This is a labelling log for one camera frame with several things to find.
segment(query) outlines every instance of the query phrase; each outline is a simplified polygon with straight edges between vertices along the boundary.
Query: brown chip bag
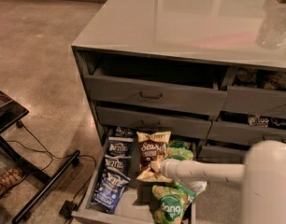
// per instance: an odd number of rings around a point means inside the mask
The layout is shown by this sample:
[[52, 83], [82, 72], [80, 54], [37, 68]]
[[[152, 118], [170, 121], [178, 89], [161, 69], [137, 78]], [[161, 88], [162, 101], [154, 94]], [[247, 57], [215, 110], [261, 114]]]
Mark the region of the brown chip bag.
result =
[[138, 147], [141, 154], [140, 169], [141, 175], [137, 178], [145, 182], [171, 182], [171, 179], [165, 178], [159, 173], [159, 170], [153, 170], [152, 161], [161, 162], [164, 160], [164, 153], [170, 139], [171, 132], [158, 133], [140, 133], [137, 132]]

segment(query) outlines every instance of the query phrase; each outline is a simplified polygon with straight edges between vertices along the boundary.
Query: glossy countertop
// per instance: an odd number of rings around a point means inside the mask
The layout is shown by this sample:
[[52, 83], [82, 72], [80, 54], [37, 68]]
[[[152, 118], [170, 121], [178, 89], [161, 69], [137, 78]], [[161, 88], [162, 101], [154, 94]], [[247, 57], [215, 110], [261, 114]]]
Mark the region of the glossy countertop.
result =
[[73, 47], [286, 70], [286, 4], [107, 0]]

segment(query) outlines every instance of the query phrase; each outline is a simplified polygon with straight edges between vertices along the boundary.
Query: cabinet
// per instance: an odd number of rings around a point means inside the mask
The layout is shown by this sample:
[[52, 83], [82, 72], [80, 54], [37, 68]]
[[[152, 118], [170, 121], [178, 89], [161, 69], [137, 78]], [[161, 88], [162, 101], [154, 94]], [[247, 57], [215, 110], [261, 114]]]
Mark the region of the cabinet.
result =
[[[236, 85], [240, 69], [286, 74], [286, 5], [190, 1], [108, 0], [74, 42], [101, 144], [116, 126], [170, 130], [197, 140], [200, 161], [242, 162], [256, 142], [286, 142], [286, 128], [248, 124], [248, 115], [286, 119], [286, 89]], [[226, 119], [227, 113], [245, 120]], [[148, 190], [137, 185], [136, 195]], [[75, 217], [125, 222], [127, 214], [92, 211], [91, 196], [89, 190]], [[139, 217], [129, 214], [127, 223], [150, 223], [149, 215]], [[194, 223], [194, 205], [188, 221]]]

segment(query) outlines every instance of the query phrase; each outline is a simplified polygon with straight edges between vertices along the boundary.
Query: floor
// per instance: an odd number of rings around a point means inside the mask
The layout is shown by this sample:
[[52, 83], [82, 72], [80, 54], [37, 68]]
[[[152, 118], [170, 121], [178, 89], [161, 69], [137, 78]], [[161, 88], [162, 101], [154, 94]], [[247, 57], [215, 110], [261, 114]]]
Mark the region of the floor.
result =
[[[75, 149], [81, 155], [96, 157], [100, 149], [70, 44], [101, 6], [60, 0], [0, 0], [0, 91], [30, 111], [22, 119], [24, 125], [57, 157]], [[11, 127], [3, 137], [42, 150], [24, 128]], [[49, 165], [46, 154], [25, 149], [19, 143], [11, 145], [39, 168]], [[52, 175], [62, 161], [56, 159], [45, 172]], [[0, 153], [0, 174], [13, 165]], [[92, 159], [85, 157], [77, 167], [69, 167], [23, 223], [67, 223], [58, 213], [93, 169]], [[28, 175], [0, 201], [0, 223], [11, 223], [41, 186]], [[75, 202], [79, 202], [84, 191]], [[211, 182], [198, 197], [197, 223], [238, 223], [239, 195], [239, 187]]]

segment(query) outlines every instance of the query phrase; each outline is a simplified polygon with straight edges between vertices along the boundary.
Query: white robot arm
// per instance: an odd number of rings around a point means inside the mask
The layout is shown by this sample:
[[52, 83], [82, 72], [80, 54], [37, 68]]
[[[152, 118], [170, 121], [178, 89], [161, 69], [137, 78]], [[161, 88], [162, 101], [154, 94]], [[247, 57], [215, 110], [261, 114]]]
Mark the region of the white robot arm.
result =
[[247, 153], [245, 164], [208, 164], [165, 160], [163, 175], [189, 189], [196, 181], [242, 184], [242, 224], [286, 224], [286, 144], [262, 141]]

